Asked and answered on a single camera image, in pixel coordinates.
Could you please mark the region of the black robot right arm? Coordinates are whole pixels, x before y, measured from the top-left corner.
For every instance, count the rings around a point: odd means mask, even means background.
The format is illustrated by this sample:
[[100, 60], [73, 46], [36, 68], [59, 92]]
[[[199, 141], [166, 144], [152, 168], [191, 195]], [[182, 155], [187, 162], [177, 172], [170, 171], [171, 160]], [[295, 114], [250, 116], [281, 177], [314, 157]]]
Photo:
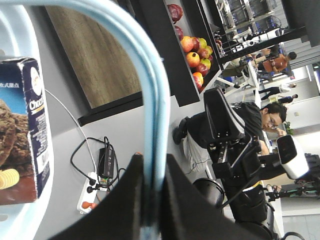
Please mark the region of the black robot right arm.
[[287, 174], [298, 179], [309, 170], [291, 135], [277, 140], [278, 153], [258, 156], [260, 142], [228, 104], [223, 91], [205, 91], [207, 150], [218, 184], [190, 182], [173, 155], [167, 156], [161, 212], [164, 240], [277, 240], [274, 208], [261, 180]]

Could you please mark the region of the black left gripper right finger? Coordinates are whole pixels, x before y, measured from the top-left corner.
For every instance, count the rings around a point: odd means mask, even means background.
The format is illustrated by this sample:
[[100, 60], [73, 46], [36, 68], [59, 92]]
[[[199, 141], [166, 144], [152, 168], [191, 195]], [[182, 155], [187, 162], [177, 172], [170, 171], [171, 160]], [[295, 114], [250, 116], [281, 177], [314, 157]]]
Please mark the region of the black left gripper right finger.
[[160, 224], [163, 240], [256, 240], [224, 217], [191, 184], [175, 157], [166, 155]]

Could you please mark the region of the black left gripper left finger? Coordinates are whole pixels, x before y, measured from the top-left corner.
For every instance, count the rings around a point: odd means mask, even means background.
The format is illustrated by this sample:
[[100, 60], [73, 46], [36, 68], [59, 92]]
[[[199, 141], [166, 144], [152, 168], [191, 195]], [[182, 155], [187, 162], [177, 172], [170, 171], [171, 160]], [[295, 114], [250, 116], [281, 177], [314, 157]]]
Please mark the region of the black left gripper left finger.
[[131, 157], [113, 190], [86, 216], [52, 240], [139, 240], [143, 212], [142, 154]]

